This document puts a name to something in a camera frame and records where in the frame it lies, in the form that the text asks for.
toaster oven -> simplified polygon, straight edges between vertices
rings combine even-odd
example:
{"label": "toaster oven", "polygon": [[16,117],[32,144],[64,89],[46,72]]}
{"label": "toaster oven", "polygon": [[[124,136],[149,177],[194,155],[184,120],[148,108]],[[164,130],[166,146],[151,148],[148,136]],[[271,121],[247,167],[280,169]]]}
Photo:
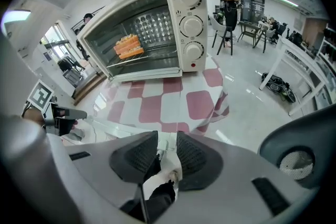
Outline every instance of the toaster oven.
{"label": "toaster oven", "polygon": [[117,0],[78,35],[117,81],[178,77],[205,68],[206,0]]}

glossy floor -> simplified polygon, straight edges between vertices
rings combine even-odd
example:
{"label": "glossy floor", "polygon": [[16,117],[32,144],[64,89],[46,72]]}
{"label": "glossy floor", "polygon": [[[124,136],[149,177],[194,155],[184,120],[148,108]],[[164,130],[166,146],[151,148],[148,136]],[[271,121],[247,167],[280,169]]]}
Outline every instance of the glossy floor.
{"label": "glossy floor", "polygon": [[[240,29],[237,27],[235,35],[239,36],[239,34]],[[268,72],[277,56],[275,45],[267,43],[266,51],[263,53],[263,42],[252,49],[252,39],[245,36],[239,42],[234,40],[232,56],[229,48],[222,48],[217,56],[221,38],[217,38],[214,48],[211,48],[214,36],[215,32],[209,26],[208,53],[217,60],[223,71],[230,113],[227,118],[211,123],[206,136],[256,152],[270,132],[293,119],[314,111],[311,101],[302,110],[289,116],[288,112],[292,104],[283,101],[280,96],[267,88],[259,90],[262,73]],[[300,77],[283,62],[280,63],[275,74],[290,84],[298,100],[309,90],[305,84],[300,88],[296,87]],[[93,115],[93,104],[98,94],[99,87],[81,101],[77,109],[85,110],[88,115]],[[93,132],[90,125],[82,121],[78,127],[86,134],[82,140],[84,143],[101,142],[112,138],[99,130]]]}

red and white tablecloth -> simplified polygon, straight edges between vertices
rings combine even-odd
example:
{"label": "red and white tablecloth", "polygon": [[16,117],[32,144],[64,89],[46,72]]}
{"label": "red and white tablecloth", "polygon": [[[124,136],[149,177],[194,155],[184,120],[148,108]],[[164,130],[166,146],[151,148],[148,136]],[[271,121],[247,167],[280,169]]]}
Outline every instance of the red and white tablecloth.
{"label": "red and white tablecloth", "polygon": [[178,78],[105,81],[94,105],[95,116],[147,130],[204,135],[210,122],[229,113],[223,81],[210,55],[204,71]]}

black hair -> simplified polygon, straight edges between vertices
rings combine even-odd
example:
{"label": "black hair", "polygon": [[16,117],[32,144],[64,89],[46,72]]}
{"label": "black hair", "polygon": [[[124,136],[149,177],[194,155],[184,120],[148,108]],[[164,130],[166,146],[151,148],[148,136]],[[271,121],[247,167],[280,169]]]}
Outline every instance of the black hair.
{"label": "black hair", "polygon": [[93,15],[91,14],[91,13],[86,13],[85,15],[84,15],[84,18],[83,18],[83,22],[85,23],[85,19],[86,18],[93,18]]}

oven glass door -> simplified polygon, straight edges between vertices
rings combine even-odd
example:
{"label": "oven glass door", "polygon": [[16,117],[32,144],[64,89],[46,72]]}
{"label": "oven glass door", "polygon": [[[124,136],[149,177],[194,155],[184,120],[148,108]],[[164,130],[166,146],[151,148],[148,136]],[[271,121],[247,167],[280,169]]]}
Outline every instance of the oven glass door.
{"label": "oven glass door", "polygon": [[[138,35],[143,50],[121,59],[114,46],[130,34]],[[113,76],[167,68],[179,71],[167,0],[137,0],[108,17],[86,40]]]}

